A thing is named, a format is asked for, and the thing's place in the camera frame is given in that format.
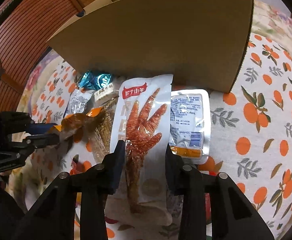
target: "metal screw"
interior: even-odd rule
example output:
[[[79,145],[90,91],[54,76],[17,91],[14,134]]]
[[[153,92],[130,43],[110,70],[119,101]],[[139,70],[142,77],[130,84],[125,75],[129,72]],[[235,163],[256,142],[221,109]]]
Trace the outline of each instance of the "metal screw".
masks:
[[[96,164],[94,166],[95,170],[101,171],[105,168],[105,165],[103,165],[102,163]]]
[[[183,166],[183,170],[184,170],[184,171],[191,171],[191,169],[192,169],[192,168],[191,168],[190,165],[184,165],[184,166]]]
[[[65,179],[65,178],[68,177],[68,174],[69,174],[68,172],[63,171],[62,173],[60,173],[60,174],[58,175],[58,177],[61,178],[61,179]]]
[[[228,178],[228,175],[226,173],[224,173],[224,172],[221,172],[221,173],[219,173],[219,177],[221,179],[227,179]]]

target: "chicken foot image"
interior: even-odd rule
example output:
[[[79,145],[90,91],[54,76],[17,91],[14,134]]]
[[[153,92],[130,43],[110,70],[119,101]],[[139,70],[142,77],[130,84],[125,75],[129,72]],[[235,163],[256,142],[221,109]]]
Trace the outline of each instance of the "chicken foot image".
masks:
[[[138,206],[138,187],[140,170],[143,167],[145,156],[161,139],[162,134],[154,135],[161,116],[167,110],[167,104],[161,105],[148,119],[159,88],[147,99],[139,115],[139,102],[136,100],[126,124],[126,181],[128,202],[131,213],[141,213]]]

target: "red logo label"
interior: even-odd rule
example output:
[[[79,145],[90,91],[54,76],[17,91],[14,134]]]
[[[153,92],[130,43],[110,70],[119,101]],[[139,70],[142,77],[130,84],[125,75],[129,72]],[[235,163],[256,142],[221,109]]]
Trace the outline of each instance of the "red logo label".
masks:
[[[122,90],[122,98],[127,99],[134,96],[139,96],[142,92],[146,91],[147,83],[143,84],[139,87],[132,87],[132,88],[123,88]]]

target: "blue foil package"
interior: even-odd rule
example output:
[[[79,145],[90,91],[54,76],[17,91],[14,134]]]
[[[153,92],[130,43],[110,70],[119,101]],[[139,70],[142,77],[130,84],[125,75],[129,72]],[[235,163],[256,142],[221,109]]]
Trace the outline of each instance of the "blue foil package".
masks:
[[[111,81],[112,74],[93,74],[88,71],[82,76],[78,86],[86,89],[99,90],[106,87]]]

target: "ribbed wooden door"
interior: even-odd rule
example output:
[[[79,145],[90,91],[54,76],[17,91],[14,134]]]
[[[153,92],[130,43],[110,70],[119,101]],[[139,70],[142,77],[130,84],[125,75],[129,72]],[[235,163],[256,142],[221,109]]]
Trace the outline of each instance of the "ribbed wooden door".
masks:
[[[24,87],[47,39],[77,12],[70,0],[23,0],[0,26],[0,59],[6,73]],[[0,111],[14,111],[20,97],[1,81]]]

